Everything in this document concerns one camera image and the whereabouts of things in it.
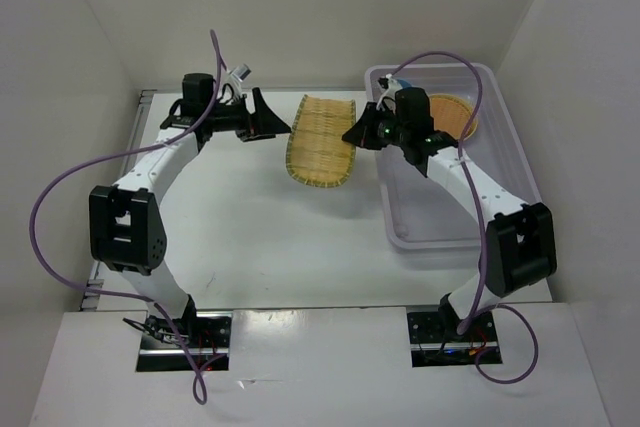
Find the scoop-shaped bamboo tray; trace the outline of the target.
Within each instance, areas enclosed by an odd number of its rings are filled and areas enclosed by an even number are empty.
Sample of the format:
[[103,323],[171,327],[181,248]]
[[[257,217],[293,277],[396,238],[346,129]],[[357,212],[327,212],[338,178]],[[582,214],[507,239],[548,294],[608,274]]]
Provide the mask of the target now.
[[310,187],[336,188],[350,177],[355,147],[342,136],[356,122],[354,100],[305,94],[300,101],[285,154],[287,173]]

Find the orange round woven tray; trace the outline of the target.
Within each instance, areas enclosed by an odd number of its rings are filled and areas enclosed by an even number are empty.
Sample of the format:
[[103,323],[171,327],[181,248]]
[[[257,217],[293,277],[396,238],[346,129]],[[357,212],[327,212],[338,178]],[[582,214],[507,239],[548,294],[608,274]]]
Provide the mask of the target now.
[[448,94],[433,94],[429,99],[435,129],[459,140],[471,118],[472,106],[464,99]]

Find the blue plastic cup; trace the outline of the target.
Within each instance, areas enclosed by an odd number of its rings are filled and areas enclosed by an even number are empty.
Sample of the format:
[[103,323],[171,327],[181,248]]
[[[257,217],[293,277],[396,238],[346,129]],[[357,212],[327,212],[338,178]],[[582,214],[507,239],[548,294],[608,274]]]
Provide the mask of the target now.
[[397,79],[397,83],[400,85],[400,87],[401,87],[402,89],[404,89],[404,88],[411,88],[411,87],[412,87],[412,84],[411,84],[410,82],[408,82],[407,80],[405,80],[405,79],[400,79],[400,78],[398,78],[398,79]]

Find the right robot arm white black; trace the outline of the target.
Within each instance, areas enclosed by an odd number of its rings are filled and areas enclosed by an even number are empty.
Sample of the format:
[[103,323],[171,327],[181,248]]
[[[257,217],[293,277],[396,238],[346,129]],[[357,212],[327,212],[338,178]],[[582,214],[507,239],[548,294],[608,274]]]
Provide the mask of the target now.
[[438,307],[438,327],[446,338],[462,339],[479,314],[556,272],[550,209],[508,192],[471,160],[461,140],[436,129],[424,89],[397,91],[392,108],[368,103],[342,139],[366,150],[399,148],[408,164],[444,189],[477,223],[478,272],[446,294]]

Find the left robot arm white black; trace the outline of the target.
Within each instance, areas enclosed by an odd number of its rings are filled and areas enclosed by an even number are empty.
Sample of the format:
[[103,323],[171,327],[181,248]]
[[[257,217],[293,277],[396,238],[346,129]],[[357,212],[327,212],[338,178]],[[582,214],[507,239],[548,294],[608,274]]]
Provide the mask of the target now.
[[222,81],[206,73],[185,75],[182,96],[170,107],[152,151],[113,185],[97,186],[89,195],[92,256],[119,273],[147,304],[149,317],[140,330],[180,347],[197,339],[203,321],[165,261],[164,196],[214,134],[233,132],[251,142],[291,131],[259,89],[251,92],[254,108],[247,108],[242,80],[236,72]]

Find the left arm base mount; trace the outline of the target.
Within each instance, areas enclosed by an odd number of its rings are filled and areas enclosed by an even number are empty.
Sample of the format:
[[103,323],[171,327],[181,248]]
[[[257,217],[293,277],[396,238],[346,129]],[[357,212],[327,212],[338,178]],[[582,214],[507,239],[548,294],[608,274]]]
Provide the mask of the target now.
[[[183,337],[195,364],[209,371],[227,371],[232,332],[231,311],[204,311],[198,314],[196,333]],[[128,321],[142,332],[136,371],[139,373],[184,372],[191,367],[174,334],[168,330],[154,333],[140,322]]]

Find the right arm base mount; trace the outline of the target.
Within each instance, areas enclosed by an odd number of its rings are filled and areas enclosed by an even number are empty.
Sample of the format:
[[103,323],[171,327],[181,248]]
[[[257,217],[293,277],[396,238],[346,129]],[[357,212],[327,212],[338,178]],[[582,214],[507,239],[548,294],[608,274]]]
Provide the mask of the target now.
[[435,306],[409,308],[406,320],[413,368],[502,363],[491,313],[482,314],[463,336],[445,332]]

